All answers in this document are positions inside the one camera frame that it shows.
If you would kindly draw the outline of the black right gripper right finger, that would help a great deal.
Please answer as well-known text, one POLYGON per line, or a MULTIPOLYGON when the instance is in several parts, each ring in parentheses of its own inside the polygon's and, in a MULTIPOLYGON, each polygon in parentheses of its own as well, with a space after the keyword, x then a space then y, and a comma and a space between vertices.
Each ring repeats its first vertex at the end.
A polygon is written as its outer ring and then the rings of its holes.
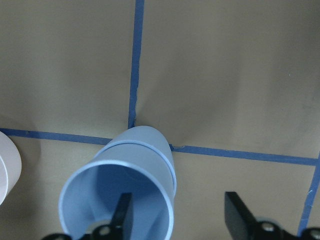
POLYGON ((235 191, 224 193, 224 221, 233 240, 318 240, 318 227, 293 235, 272 221, 257 220, 235 191))

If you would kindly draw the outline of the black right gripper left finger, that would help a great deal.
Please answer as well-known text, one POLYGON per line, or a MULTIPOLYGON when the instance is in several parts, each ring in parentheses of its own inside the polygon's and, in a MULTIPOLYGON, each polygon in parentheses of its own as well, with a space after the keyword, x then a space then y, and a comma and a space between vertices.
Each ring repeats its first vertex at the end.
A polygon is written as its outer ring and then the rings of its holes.
POLYGON ((122 193, 117 205, 94 204, 96 194, 73 198, 64 193, 59 217, 64 233, 51 233, 44 240, 129 240, 132 235, 132 194, 122 193))

